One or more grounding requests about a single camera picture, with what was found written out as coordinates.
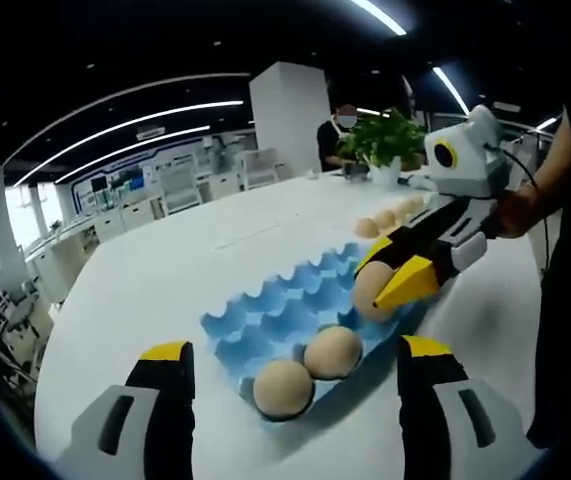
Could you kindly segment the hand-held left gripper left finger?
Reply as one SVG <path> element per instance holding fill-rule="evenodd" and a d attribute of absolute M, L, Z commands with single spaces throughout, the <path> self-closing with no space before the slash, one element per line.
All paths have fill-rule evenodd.
<path fill-rule="evenodd" d="M 192 343 L 152 347 L 73 422 L 54 470 L 62 479 L 191 479 L 194 399 Z"/>

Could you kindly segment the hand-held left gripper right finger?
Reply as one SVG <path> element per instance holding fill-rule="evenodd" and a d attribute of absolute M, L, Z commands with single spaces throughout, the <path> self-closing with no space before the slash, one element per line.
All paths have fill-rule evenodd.
<path fill-rule="evenodd" d="M 523 479 L 544 455 L 518 409 L 444 344 L 401 336 L 397 385 L 406 479 Z"/>

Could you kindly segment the person's right hand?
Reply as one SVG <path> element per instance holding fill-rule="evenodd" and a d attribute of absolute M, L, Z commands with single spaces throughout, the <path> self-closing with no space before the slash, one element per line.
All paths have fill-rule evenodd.
<path fill-rule="evenodd" d="M 531 183 L 504 190 L 497 198 L 495 216 L 499 237 L 522 237 L 541 221 L 538 190 Z"/>

